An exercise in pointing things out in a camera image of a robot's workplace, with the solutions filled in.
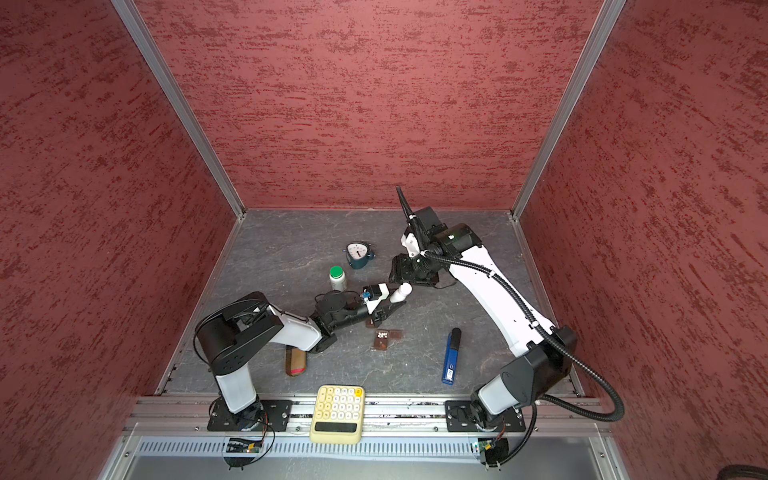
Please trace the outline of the green cap white pill bottle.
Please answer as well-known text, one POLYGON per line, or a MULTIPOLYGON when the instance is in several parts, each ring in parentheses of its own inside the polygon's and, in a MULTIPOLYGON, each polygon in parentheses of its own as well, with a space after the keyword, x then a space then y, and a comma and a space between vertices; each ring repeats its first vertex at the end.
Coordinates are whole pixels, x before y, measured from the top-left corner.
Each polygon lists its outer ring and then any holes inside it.
POLYGON ((343 292, 347 290, 347 276, 341 266, 334 265, 329 269, 329 282, 331 289, 334 291, 343 292))

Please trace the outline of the small white pill bottle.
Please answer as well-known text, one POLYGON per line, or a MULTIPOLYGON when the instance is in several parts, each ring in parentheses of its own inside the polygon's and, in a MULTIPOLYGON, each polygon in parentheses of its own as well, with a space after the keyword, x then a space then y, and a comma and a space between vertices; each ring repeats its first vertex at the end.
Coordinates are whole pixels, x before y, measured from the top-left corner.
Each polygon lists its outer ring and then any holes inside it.
POLYGON ((389 295, 389 301, 392 304, 404 302, 412 291, 410 283, 403 283, 389 295))

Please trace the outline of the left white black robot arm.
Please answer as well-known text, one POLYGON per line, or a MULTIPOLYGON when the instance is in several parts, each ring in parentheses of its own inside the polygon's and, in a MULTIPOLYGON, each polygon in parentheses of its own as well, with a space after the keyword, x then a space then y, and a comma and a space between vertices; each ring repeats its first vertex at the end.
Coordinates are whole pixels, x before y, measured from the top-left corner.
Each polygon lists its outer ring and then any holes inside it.
POLYGON ((385 283, 362 291, 331 290, 315 297, 314 311, 301 316, 252 292, 200 320, 192 346, 214 376, 219 397, 209 411, 210 431, 252 431, 267 421, 249 362, 270 343, 305 353, 321 353, 337 340, 336 331, 358 323, 381 325, 403 307, 412 286, 385 283))

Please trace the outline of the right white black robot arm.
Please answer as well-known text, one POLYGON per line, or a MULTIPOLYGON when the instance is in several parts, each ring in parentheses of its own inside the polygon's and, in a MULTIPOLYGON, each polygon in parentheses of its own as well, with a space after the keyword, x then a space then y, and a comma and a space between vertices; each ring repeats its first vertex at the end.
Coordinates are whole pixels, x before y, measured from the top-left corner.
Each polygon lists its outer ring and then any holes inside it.
POLYGON ((440 271, 447 271, 483 307, 514 356, 472 394, 470 411, 476 424, 488 428, 506 411, 534 404, 569 375, 572 360, 546 338, 573 351, 575 333, 556 327, 522 297, 469 226, 426 226, 411 214, 401 244, 406 252, 393 259, 393 281, 432 285, 440 271))

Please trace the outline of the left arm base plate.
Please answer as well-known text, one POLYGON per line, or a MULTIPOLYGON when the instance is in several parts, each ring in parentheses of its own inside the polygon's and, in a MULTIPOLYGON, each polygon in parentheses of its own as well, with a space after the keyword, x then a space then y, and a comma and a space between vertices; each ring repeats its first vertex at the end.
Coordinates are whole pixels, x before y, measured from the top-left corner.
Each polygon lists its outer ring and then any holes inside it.
POLYGON ((209 405, 209 432, 284 432, 290 418, 290 400, 257 400, 239 413, 232 413, 222 397, 209 405))

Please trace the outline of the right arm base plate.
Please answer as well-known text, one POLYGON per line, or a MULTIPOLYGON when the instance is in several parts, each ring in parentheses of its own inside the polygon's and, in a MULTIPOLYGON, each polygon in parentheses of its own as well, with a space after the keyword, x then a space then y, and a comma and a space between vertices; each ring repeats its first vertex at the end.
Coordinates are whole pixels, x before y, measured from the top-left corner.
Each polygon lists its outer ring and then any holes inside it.
POLYGON ((448 400, 444 403, 447 430, 451 433, 522 433, 526 429, 522 414, 510 408, 500 414, 486 412, 479 401, 448 400))

